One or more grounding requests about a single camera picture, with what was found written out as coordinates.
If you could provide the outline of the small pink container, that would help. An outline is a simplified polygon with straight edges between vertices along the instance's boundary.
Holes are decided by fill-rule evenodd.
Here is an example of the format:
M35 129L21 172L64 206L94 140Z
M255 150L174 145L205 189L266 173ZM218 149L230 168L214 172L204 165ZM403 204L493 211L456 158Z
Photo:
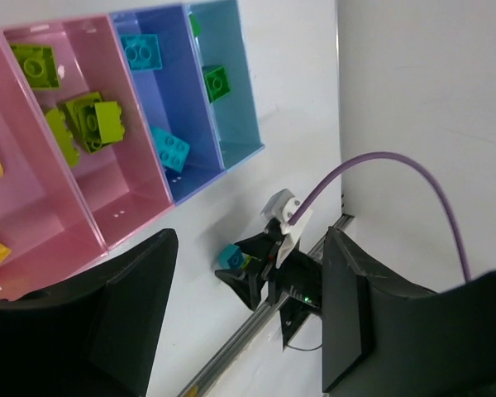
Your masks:
M145 114L107 14L5 29L11 46L49 46L58 88L36 89L43 109L59 109L79 148L72 168L104 245L113 249L173 206Z

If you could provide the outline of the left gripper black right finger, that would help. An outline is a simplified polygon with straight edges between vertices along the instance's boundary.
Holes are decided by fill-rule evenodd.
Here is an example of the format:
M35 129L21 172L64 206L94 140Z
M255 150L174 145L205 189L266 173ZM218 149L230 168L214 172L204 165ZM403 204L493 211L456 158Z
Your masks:
M496 396L496 271L437 293L330 228L322 389L330 396Z

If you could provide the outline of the lime lego stack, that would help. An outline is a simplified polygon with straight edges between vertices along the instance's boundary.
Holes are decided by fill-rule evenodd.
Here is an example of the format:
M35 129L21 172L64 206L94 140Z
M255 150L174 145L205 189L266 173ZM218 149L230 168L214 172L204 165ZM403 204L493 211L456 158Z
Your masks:
M123 140L126 128L117 101L106 101L94 91L70 98L61 105L71 122L75 140L87 153L96 153Z

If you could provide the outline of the small olive lego brick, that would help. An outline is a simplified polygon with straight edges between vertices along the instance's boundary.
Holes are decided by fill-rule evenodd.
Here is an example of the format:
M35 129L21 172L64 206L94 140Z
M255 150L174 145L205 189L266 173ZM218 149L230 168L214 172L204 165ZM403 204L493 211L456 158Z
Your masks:
M55 53L48 45L10 44L10 48L31 88L60 88Z

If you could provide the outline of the cyan lego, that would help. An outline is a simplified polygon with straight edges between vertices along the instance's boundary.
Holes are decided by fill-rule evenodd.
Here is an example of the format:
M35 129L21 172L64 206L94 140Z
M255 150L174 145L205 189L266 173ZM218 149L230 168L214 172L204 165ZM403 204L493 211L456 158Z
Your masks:
M150 131L161 164L165 168L181 173L190 151L190 145L162 128L152 126Z

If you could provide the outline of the aluminium rail front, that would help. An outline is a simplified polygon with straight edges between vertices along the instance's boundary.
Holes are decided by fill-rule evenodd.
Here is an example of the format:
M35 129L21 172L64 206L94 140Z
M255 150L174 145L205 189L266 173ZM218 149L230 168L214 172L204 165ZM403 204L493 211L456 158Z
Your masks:
M225 344L203 366L194 378L179 392L181 396L205 396L227 373L231 366L247 352L255 338L276 314L285 314L285 322L278 327L279 334L288 340L297 334L311 314L302 302L281 294L274 304L262 301L250 317L233 333Z

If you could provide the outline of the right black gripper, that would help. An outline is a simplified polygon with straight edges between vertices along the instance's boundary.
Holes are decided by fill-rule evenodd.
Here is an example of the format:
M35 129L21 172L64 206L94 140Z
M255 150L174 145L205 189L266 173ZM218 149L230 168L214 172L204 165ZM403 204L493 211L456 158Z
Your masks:
M295 246L282 263L279 250L285 235L276 219L268 221L263 232L235 243L241 249L245 269L251 260L262 261L262 276L249 270L215 270L214 275L255 311L261 303L261 290L268 282L269 304L279 304L283 349L290 345L309 316L322 316L322 265Z

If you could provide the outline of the large pink container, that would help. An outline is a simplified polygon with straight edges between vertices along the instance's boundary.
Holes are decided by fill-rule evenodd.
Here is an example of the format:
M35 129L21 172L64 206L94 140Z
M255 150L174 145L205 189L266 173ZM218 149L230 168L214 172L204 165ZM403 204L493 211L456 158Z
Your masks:
M0 33L0 299L75 275L107 253L34 95Z

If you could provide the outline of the dark blue container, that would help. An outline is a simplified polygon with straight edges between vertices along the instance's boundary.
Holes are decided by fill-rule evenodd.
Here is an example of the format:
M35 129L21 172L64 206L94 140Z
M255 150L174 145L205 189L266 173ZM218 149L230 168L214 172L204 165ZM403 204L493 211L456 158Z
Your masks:
M120 37L157 36L162 68L132 70L131 77L149 127L189 144L181 172L164 168L171 196L181 204L224 173L187 8L174 4L131 9L114 12L111 18Z

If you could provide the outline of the cyan long lego brick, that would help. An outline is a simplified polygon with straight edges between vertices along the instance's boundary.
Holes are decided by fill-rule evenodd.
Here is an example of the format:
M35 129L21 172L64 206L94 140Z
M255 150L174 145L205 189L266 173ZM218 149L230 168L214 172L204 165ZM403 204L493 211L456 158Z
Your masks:
M157 35L122 35L120 41L132 71L160 70L163 68Z

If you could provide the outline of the long lime lego brick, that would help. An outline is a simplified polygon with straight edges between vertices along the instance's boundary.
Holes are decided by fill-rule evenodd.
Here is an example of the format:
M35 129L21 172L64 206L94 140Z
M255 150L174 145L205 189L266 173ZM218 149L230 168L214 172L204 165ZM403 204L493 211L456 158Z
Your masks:
M242 268L246 269L249 265L254 265L258 262L259 260L257 258L254 258L253 256L248 256L246 257L245 262L243 263Z

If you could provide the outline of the small cyan lego brick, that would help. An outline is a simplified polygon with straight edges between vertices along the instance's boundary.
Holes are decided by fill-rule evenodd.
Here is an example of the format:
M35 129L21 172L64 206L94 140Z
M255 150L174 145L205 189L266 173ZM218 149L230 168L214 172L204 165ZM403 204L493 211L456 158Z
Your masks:
M235 244L227 245L218 255L217 262L223 270L238 270L245 264L245 256L240 247Z

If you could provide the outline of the light blue container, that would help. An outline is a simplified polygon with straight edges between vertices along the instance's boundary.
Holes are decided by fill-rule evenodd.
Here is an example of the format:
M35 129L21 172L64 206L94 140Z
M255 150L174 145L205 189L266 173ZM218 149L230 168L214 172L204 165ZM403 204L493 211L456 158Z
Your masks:
M231 171L264 148L238 2L194 2L188 16L222 161Z

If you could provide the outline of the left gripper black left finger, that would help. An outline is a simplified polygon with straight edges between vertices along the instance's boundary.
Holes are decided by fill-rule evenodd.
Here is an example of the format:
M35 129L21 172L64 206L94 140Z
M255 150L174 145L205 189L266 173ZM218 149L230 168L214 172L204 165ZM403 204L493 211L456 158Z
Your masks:
M166 228L16 300L0 299L0 396L143 396L179 249Z

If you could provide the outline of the dark green curved lego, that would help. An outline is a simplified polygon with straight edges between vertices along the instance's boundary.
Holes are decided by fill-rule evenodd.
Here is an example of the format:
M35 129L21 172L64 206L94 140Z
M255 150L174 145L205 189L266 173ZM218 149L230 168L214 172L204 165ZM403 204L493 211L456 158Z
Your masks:
M231 92L227 71L223 65L203 66L202 71L210 103L213 103Z

